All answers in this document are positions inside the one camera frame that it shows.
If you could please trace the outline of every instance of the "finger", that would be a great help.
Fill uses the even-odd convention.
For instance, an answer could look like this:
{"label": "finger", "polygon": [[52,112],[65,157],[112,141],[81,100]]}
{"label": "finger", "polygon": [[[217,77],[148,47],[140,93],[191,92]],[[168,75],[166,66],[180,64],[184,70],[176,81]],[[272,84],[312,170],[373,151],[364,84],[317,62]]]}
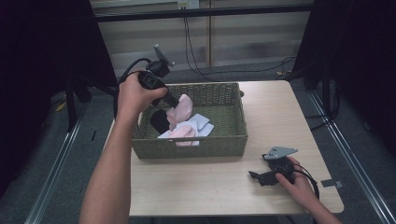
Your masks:
{"label": "finger", "polygon": [[140,71],[133,71],[128,77],[127,77],[127,79],[129,78],[129,79],[132,79],[132,80],[138,80],[138,76],[139,76],[139,72]]}
{"label": "finger", "polygon": [[299,162],[299,161],[297,161],[296,159],[294,159],[293,157],[291,157],[291,156],[288,156],[288,159],[289,159],[291,162],[293,162],[293,164],[300,165],[300,162]]}
{"label": "finger", "polygon": [[287,191],[291,191],[293,188],[293,185],[289,182],[289,180],[283,176],[280,173],[277,173],[275,175],[277,181],[279,181],[279,184],[283,186],[283,188],[285,188]]}
{"label": "finger", "polygon": [[157,90],[153,90],[152,94],[155,98],[161,98],[165,96],[165,94],[168,92],[168,89],[165,87],[159,88]]}

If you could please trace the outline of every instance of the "human hand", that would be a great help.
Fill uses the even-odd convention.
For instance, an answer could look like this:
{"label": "human hand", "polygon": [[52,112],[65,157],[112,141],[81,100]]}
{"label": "human hand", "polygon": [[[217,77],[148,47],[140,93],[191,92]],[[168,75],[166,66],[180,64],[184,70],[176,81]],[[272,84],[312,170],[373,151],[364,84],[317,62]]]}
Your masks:
{"label": "human hand", "polygon": [[[297,160],[295,160],[293,157],[288,158],[293,164],[297,164],[294,165],[295,170],[303,170],[300,166],[298,166],[300,163]],[[294,201],[296,201],[301,206],[307,208],[308,206],[314,205],[315,202],[318,202],[317,196],[312,190],[308,179],[304,175],[295,172],[294,185],[292,185],[289,180],[280,173],[276,174],[276,179],[279,181],[280,185],[282,185],[289,192]]]}
{"label": "human hand", "polygon": [[144,89],[138,80],[139,71],[133,72],[120,84],[117,120],[136,122],[139,114],[149,107],[151,102],[165,96],[168,89]]}

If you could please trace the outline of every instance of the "black cable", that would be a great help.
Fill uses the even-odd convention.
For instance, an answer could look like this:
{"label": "black cable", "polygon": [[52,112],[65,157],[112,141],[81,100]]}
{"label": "black cable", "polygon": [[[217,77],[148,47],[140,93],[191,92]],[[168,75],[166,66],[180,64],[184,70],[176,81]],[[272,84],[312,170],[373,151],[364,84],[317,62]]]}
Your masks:
{"label": "black cable", "polygon": [[282,60],[282,62],[280,64],[282,64],[282,74],[281,76],[285,75],[285,66],[283,66],[285,63],[289,63],[291,61],[293,61],[294,59],[296,59],[297,57],[289,57],[289,58],[285,58]]}
{"label": "black cable", "polygon": [[299,174],[302,174],[302,175],[306,176],[306,177],[309,179],[309,181],[311,182],[312,187],[314,188],[314,193],[315,193],[315,195],[317,196],[317,198],[319,199],[318,182],[315,181],[315,179],[312,178],[311,175],[308,175],[308,174],[304,173],[303,171],[294,170],[294,172],[297,172],[297,173],[299,173]]}
{"label": "black cable", "polygon": [[121,76],[121,78],[120,78],[120,80],[119,80],[119,82],[118,82],[118,85],[117,85],[117,88],[116,88],[116,90],[115,90],[115,94],[114,94],[114,98],[113,98],[113,114],[114,114],[114,119],[116,118],[116,116],[117,116],[117,112],[118,112],[118,107],[119,107],[119,93],[120,93],[120,84],[122,83],[122,82],[124,82],[125,80],[126,80],[126,78],[129,76],[129,75],[131,75],[132,73],[130,73],[130,71],[131,71],[131,69],[135,66],[135,65],[137,65],[138,63],[140,63],[140,62],[147,62],[147,63],[151,63],[151,60],[150,59],[147,59],[147,58],[141,58],[141,59],[138,59],[138,60],[136,60],[136,61],[134,61],[133,63],[131,63],[131,65],[129,65],[128,66],[128,68],[125,70],[125,72],[122,74],[122,76]]}
{"label": "black cable", "polygon": [[[193,54],[193,51],[192,51],[191,38],[190,38],[190,27],[189,27],[189,22],[188,22],[187,18],[184,18],[184,28],[185,28],[185,36],[186,36],[186,58],[187,58],[187,64],[189,65],[189,68],[191,69],[192,72],[201,75],[203,78],[205,78],[205,79],[207,79],[207,80],[209,80],[209,81],[218,82],[218,81],[216,81],[216,80],[214,80],[214,79],[211,79],[211,78],[206,77],[206,76],[208,76],[208,75],[214,75],[214,74],[223,74],[223,73],[251,73],[251,72],[253,72],[253,73],[258,73],[258,72],[270,71],[270,70],[273,70],[273,69],[276,69],[276,68],[278,68],[278,67],[283,66],[283,64],[285,64],[285,63],[289,63],[289,62],[291,61],[292,58],[295,58],[295,57],[286,58],[286,59],[284,59],[284,60],[282,61],[282,63],[280,63],[279,65],[276,65],[276,66],[273,66],[273,67],[269,67],[269,68],[265,68],[265,69],[261,69],[261,70],[233,70],[233,71],[218,71],[218,72],[204,73],[204,72],[201,72],[201,70],[199,69],[199,67],[198,67],[198,65],[197,65],[197,63],[196,63],[196,61],[195,61],[195,57],[194,57],[194,54]],[[190,42],[191,55],[192,55],[192,58],[193,58],[194,63],[195,63],[196,71],[191,67],[190,62],[189,62],[188,50],[187,50],[187,46],[188,46],[188,44],[187,44],[188,42],[187,42],[187,41],[188,41],[188,40],[189,40],[189,42]]]}
{"label": "black cable", "polygon": [[[191,70],[192,72],[196,73],[196,74],[201,75],[204,79],[206,79],[206,80],[208,80],[208,81],[218,82],[217,80],[214,80],[214,79],[211,79],[211,78],[206,77],[206,76],[201,72],[201,70],[199,70],[199,68],[198,68],[197,62],[195,61],[194,52],[193,52],[193,50],[192,50],[192,43],[191,43],[191,38],[190,38],[190,27],[189,27],[189,22],[187,21],[187,18],[184,18],[184,33],[185,33],[185,37],[186,37],[186,46],[185,46],[185,49],[186,49],[186,59],[187,59],[187,64],[189,65],[190,70]],[[191,65],[190,65],[189,53],[188,53],[188,51],[187,51],[187,40],[189,40],[189,43],[190,43],[191,56],[192,56],[192,58],[193,58],[193,60],[194,60],[195,68],[196,68],[197,71],[195,71],[195,70],[191,67]]]}
{"label": "black cable", "polygon": [[319,60],[314,60],[313,62],[309,63],[308,65],[304,66],[303,68],[301,68],[298,71],[293,71],[290,75],[288,75],[287,77],[285,77],[283,80],[291,82],[292,80],[294,80],[295,78],[299,78],[299,77],[303,77],[304,76],[304,72],[308,69],[310,69],[312,66],[316,65],[316,63],[318,63]]}
{"label": "black cable", "polygon": [[304,171],[306,171],[306,173],[307,173],[311,178],[313,178],[312,175],[309,174],[309,172],[308,172],[302,165],[300,165],[300,164],[294,164],[294,165],[301,167]]}
{"label": "black cable", "polygon": [[323,123],[319,124],[318,126],[315,126],[313,128],[310,128],[311,131],[314,131],[316,129],[319,129],[325,125],[330,124],[331,122],[333,122],[335,120],[335,118],[338,115],[339,109],[340,109],[340,104],[341,104],[341,99],[340,99],[340,88],[338,87],[338,85],[336,85],[335,87],[335,93],[334,93],[334,97],[332,99],[332,112],[330,115],[317,115],[317,116],[308,116],[306,118],[326,118],[327,120],[324,120]]}

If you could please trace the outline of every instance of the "green wicker basket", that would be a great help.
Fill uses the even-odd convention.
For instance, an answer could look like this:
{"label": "green wicker basket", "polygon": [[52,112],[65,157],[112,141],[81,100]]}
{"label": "green wicker basket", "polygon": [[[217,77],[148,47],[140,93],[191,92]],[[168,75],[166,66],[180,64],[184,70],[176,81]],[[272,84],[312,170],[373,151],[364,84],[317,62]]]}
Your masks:
{"label": "green wicker basket", "polygon": [[[178,99],[187,94],[192,99],[192,116],[196,113],[210,119],[215,128],[208,137],[157,138],[160,134],[151,126],[151,115],[163,108],[161,101],[142,113],[134,128],[133,148],[139,159],[170,159],[191,157],[240,157],[248,140],[247,125],[238,83],[169,85]],[[179,147],[176,142],[199,141],[199,146]]]}

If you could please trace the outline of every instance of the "wooden table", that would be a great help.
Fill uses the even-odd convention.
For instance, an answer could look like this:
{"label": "wooden table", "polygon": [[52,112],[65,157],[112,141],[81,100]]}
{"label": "wooden table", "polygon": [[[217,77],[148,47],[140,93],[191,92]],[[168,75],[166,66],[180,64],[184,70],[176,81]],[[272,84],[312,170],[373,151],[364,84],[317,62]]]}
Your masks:
{"label": "wooden table", "polygon": [[333,213],[344,205],[286,81],[240,82],[248,140],[243,157],[139,160],[132,155],[131,217],[301,214],[280,186],[261,187],[248,171],[268,172],[262,154],[296,147],[292,157],[318,181],[320,200]]}

